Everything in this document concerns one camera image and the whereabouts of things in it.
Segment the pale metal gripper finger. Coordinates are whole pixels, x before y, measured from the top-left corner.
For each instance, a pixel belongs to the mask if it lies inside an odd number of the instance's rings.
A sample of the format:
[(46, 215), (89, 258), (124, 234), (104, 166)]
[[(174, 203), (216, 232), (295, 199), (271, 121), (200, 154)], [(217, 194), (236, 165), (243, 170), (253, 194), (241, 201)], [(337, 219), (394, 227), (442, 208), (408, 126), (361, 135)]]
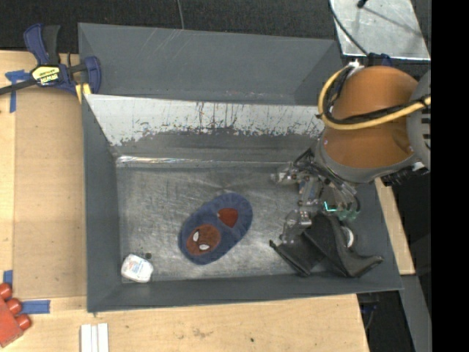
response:
[(284, 220), (280, 241), (288, 246), (298, 244), (302, 234), (311, 226), (311, 212), (294, 209), (290, 211)]
[(280, 168), (270, 175), (270, 179), (277, 185), (292, 185), (298, 182), (298, 171), (290, 167)]

